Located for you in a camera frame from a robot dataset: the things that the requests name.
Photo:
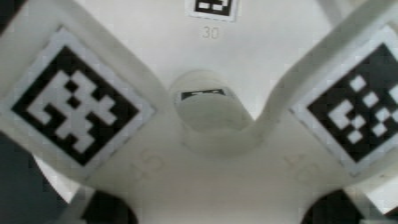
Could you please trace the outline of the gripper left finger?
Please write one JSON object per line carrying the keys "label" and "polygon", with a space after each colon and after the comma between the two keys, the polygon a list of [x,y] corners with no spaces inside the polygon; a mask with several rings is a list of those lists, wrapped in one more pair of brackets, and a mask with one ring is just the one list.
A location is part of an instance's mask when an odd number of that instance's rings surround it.
{"label": "gripper left finger", "polygon": [[139,219],[125,201],[104,191],[83,187],[59,224],[139,224]]}

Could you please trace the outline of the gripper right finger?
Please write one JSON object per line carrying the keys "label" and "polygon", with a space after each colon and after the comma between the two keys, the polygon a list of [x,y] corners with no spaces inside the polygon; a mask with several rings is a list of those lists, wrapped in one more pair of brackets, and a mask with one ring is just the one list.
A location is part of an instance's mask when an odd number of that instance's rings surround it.
{"label": "gripper right finger", "polygon": [[365,224],[385,221],[381,213],[365,191],[349,186],[326,193],[315,200],[301,224]]}

